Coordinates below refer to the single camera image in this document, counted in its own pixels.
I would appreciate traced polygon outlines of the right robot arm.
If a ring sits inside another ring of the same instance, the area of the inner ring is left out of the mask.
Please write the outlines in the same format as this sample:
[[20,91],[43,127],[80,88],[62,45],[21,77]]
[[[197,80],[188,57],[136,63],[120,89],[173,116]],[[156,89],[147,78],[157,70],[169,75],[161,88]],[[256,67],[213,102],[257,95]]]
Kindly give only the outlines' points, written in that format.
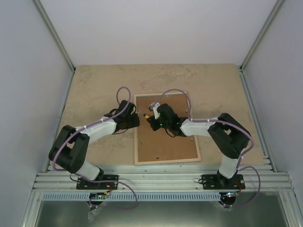
[[219,189],[232,188],[237,179],[239,165],[243,155],[254,146],[251,134],[228,113],[217,118],[193,119],[179,117],[168,104],[152,103],[149,107],[152,116],[144,114],[153,131],[163,128],[170,131],[172,137],[206,136],[211,137],[223,154],[221,165],[214,179],[210,175],[202,177],[209,184]]

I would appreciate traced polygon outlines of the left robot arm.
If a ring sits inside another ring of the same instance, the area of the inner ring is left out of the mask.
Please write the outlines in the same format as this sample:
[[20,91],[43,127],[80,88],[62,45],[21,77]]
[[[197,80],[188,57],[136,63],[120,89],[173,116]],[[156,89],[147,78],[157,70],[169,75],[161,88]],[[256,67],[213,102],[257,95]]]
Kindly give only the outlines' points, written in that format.
[[135,104],[123,100],[117,109],[87,126],[63,126],[49,152],[49,159],[69,173],[85,178],[93,189],[100,188],[104,171],[86,160],[88,146],[104,136],[139,127],[140,120],[135,111]]

